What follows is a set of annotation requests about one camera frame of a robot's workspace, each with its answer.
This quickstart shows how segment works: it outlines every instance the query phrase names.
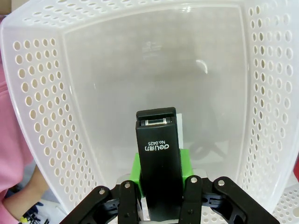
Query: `green block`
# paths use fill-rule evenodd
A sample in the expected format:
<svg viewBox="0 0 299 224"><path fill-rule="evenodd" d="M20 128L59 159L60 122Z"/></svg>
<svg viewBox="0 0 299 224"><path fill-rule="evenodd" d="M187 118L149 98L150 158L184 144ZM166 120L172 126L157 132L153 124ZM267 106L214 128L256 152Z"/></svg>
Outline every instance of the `green block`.
<svg viewBox="0 0 299 224"><path fill-rule="evenodd" d="M185 187L185 180L193 175L193 170L191 166L191 160L188 149L181 149L181 166L182 166L182 177L183 186Z"/></svg>
<svg viewBox="0 0 299 224"><path fill-rule="evenodd" d="M130 180L138 185L140 193L141 193L141 197L144 197L143 191L141 188L141 184L140 184L140 174L141 174L140 159L139 159L139 154L136 153L134 162L133 162L131 175L130 175Z"/></svg>
<svg viewBox="0 0 299 224"><path fill-rule="evenodd" d="M188 149L181 149L181 166L182 166L182 177L183 177L183 186L185 187L185 180L193 175L193 170L191 166L191 160L189 155ZM140 174L141 174L141 167L140 167L140 158L139 154L135 154L133 167L130 175L130 180L136 183L139 187L142 197L144 197L141 184L140 184Z"/></svg>

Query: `white surface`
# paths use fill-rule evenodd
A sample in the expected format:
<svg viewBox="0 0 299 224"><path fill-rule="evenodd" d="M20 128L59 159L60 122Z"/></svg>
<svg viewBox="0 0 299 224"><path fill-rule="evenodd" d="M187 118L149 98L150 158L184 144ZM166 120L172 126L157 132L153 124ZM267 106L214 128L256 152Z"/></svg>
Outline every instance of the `white surface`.
<svg viewBox="0 0 299 224"><path fill-rule="evenodd" d="M298 9L33 0L9 15L0 43L14 108L65 209L130 172L138 110L174 106L193 168L231 177L272 211L298 154Z"/></svg>

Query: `hand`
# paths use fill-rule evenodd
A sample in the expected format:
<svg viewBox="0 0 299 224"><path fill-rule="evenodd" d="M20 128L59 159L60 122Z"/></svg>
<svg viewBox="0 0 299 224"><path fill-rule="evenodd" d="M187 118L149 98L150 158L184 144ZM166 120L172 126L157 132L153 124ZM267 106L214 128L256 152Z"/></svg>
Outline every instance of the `hand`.
<svg viewBox="0 0 299 224"><path fill-rule="evenodd" d="M47 182L36 166L25 188L4 199L3 205L13 217L19 220L26 211L42 198L42 195L48 188Z"/></svg>
<svg viewBox="0 0 299 224"><path fill-rule="evenodd" d="M28 187L34 189L34 191L40 195L43 195L44 192L49 189L49 186L38 166L34 169L33 175L28 183Z"/></svg>

